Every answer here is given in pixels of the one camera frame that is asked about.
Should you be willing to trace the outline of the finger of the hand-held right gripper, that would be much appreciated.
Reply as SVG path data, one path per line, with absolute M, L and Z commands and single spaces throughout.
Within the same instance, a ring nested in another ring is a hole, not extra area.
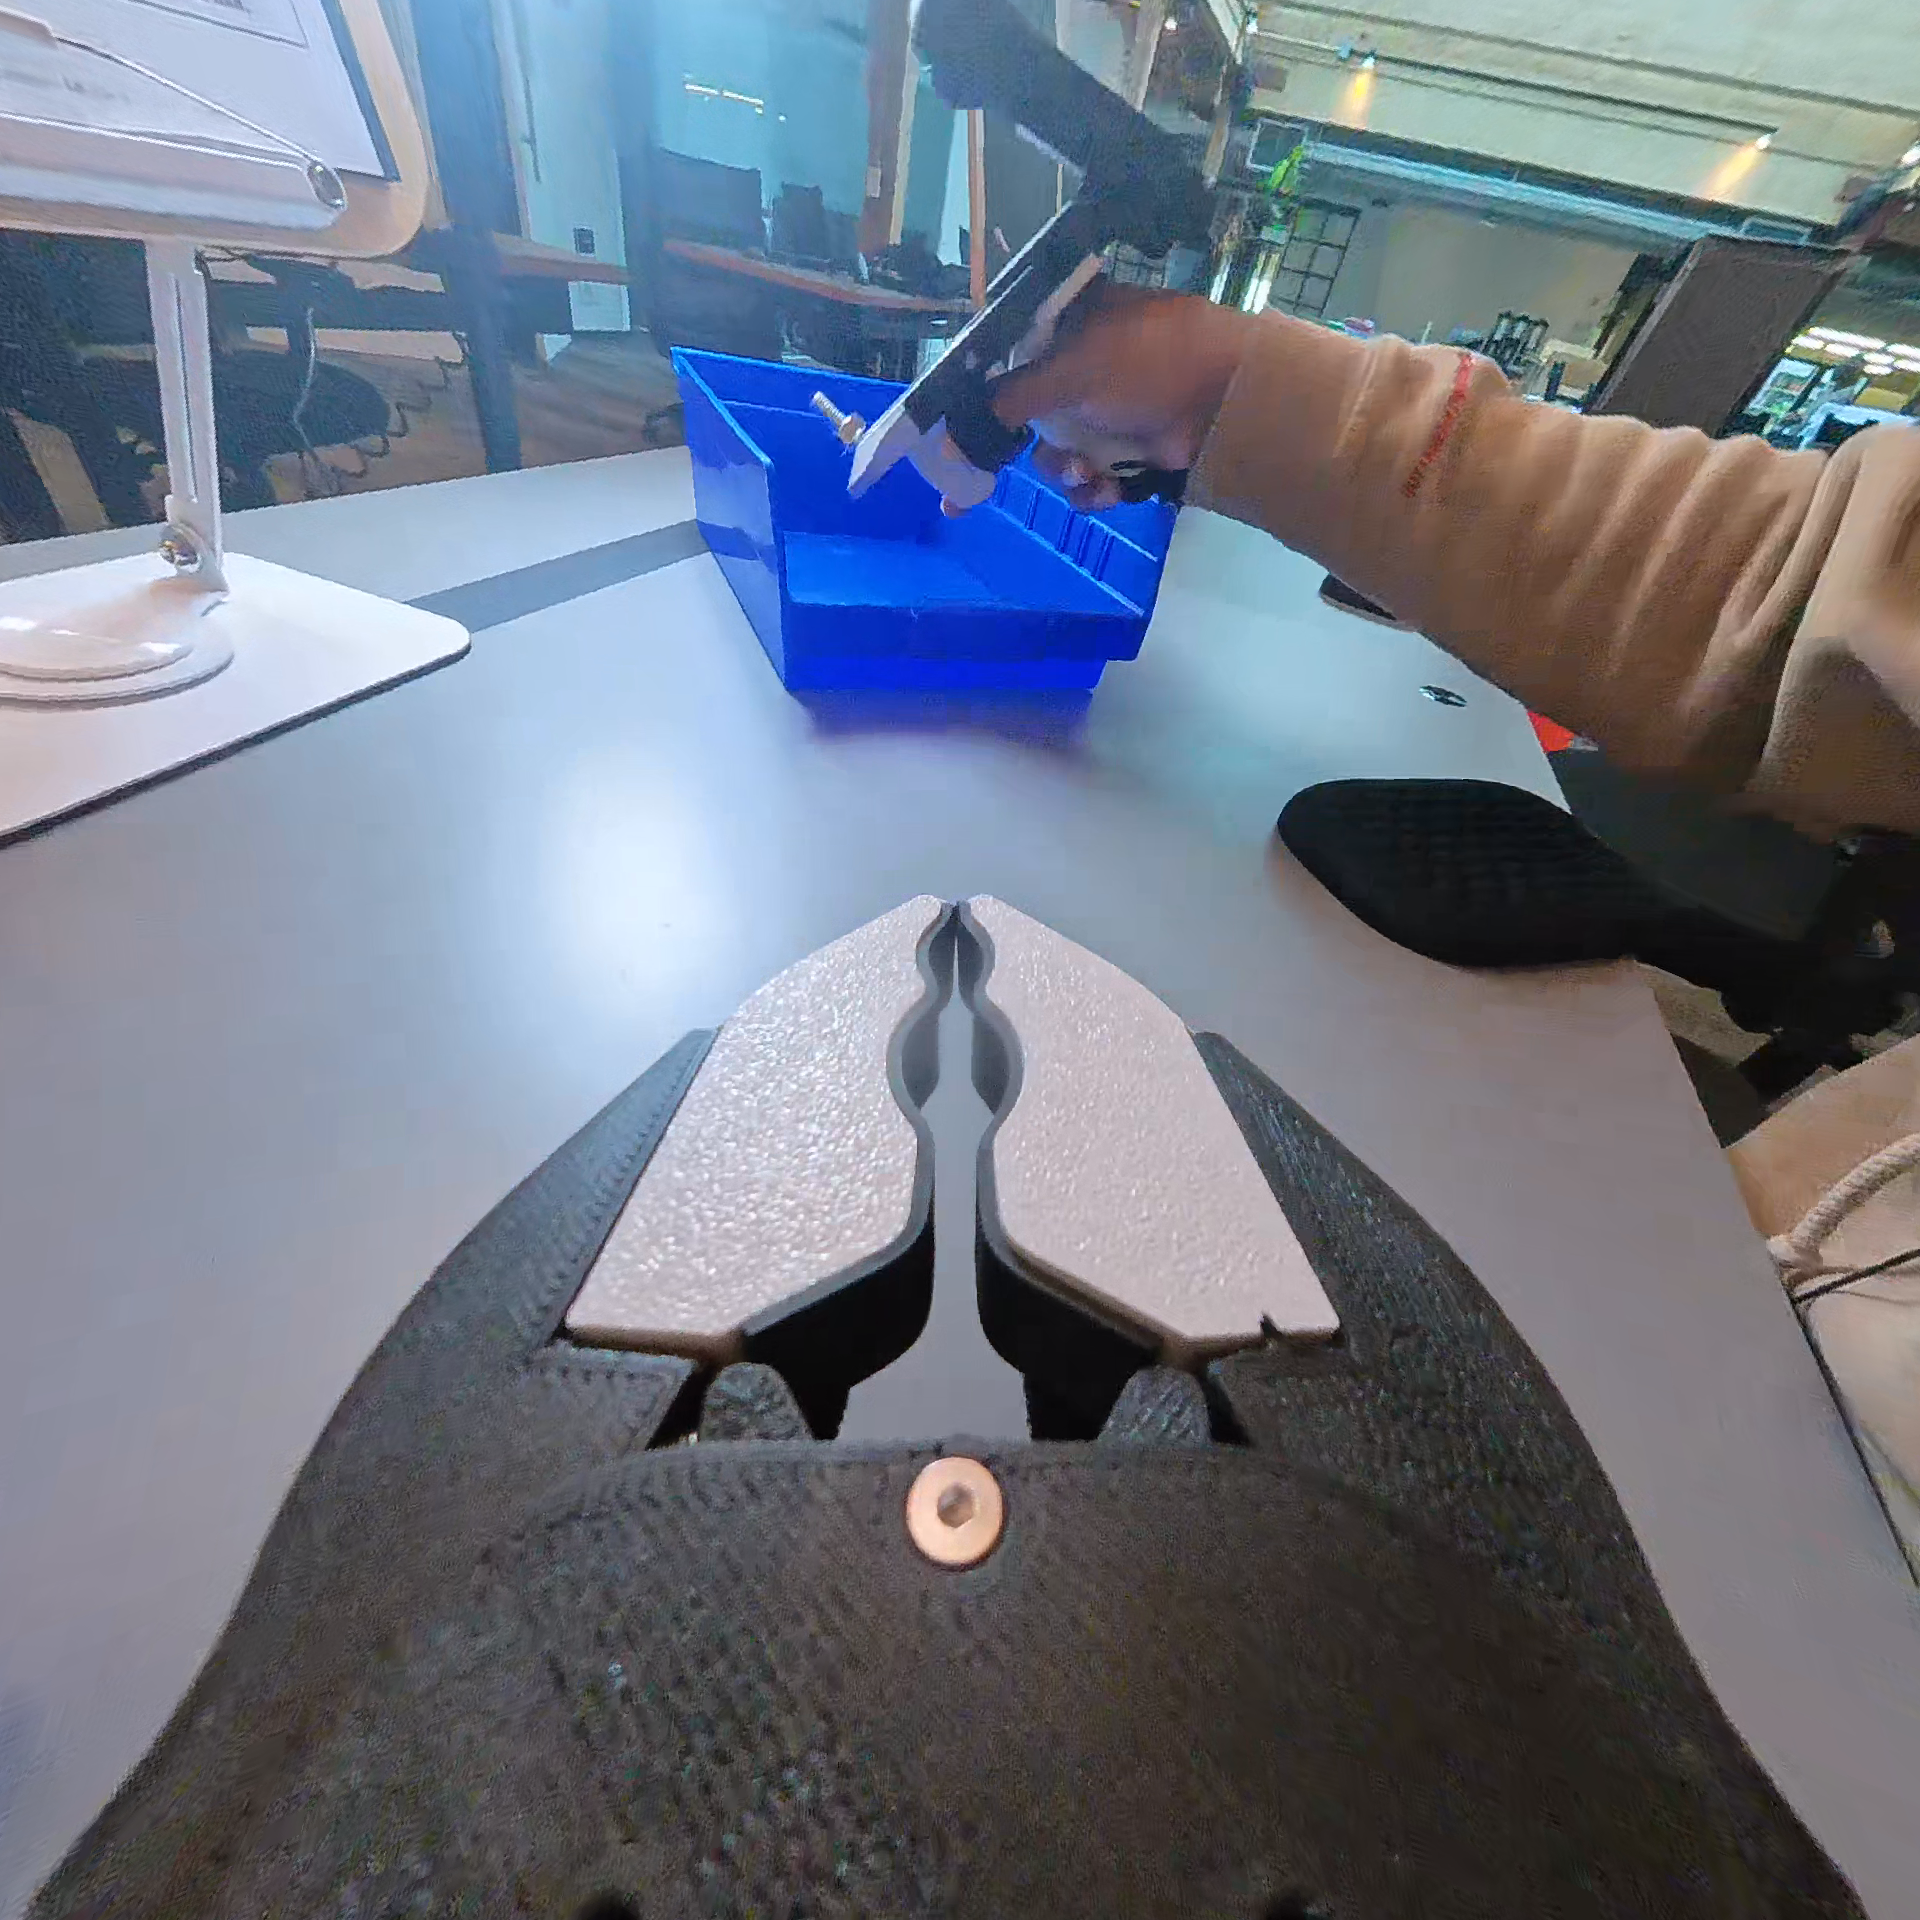
M 1028 444 L 994 411 L 1004 378 L 1037 360 L 1068 307 L 1099 273 L 1005 273 L 985 305 L 853 444 L 849 494 L 866 496 L 897 469 L 913 469 L 937 496 L 992 496 Z

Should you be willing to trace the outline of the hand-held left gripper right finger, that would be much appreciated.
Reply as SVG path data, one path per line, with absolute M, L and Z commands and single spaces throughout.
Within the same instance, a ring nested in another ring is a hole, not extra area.
M 1144 1369 L 1201 1376 L 1337 1310 L 1187 1019 L 1005 900 L 962 900 L 976 1300 L 1033 1420 L 1105 1420 Z

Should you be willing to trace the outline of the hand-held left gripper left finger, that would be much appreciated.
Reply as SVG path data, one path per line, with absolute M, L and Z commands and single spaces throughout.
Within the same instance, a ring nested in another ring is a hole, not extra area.
M 650 1147 L 566 1338 L 712 1374 L 757 1363 L 806 1426 L 838 1426 L 929 1321 L 923 1109 L 950 990 L 950 907 L 913 897 L 747 996 Z

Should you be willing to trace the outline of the blue plastic bin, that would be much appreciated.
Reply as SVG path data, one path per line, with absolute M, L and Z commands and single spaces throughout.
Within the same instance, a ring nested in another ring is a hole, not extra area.
M 1075 509 L 1022 460 L 960 518 L 913 466 L 849 492 L 814 406 L 875 419 L 905 386 L 672 350 L 694 521 L 794 693 L 1089 693 L 1134 660 L 1177 508 Z

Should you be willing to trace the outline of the person's right forearm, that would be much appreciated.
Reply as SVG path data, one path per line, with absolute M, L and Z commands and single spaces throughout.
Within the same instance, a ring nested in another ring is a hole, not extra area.
M 1914 425 L 1707 440 L 1268 316 L 1192 485 L 1627 771 L 1917 829 Z

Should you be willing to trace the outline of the person's right hand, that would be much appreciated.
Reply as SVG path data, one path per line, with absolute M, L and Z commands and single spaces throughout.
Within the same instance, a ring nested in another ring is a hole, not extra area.
M 1041 436 L 1037 469 L 1083 513 L 1121 506 L 1117 464 L 1187 474 L 1258 337 L 1197 294 L 1093 284 L 1041 360 L 1004 374 L 992 411 Z

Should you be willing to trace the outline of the black panel on tripod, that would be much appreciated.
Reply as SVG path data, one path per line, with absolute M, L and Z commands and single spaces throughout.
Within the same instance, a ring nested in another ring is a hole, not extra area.
M 1718 440 L 1854 265 L 1850 248 L 1697 241 L 1581 414 Z

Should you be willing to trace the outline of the black office chair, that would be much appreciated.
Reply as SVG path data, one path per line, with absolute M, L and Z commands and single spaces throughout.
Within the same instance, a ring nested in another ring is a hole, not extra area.
M 1627 953 L 1760 1037 L 1741 1064 L 1760 1098 L 1858 1066 L 1868 1041 L 1916 1035 L 1916 836 L 1816 838 L 1630 774 L 1584 741 L 1550 768 L 1584 834 L 1627 870 Z

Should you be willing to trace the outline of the white document stand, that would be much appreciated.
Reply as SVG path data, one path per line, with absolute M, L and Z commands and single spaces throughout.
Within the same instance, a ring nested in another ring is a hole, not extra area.
M 451 617 L 230 555 L 224 541 L 221 481 L 237 461 L 214 422 L 208 251 L 381 258 L 425 222 L 425 136 L 392 30 L 380 4 L 346 8 L 393 180 L 300 152 L 92 136 L 3 113 L 5 236 L 141 248 L 165 474 L 146 549 L 5 573 L 5 844 L 468 652 Z

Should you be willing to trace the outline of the person's torso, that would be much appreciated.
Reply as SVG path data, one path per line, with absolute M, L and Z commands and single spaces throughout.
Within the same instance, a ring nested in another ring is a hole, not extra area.
M 1725 1160 L 1916 1576 L 1917 1041 L 1793 1096 Z

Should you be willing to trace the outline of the printed instruction sheet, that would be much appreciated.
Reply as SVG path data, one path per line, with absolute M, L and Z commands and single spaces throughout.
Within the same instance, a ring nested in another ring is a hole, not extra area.
M 338 3 L 5 3 L 3 113 L 123 137 L 300 152 L 396 179 Z

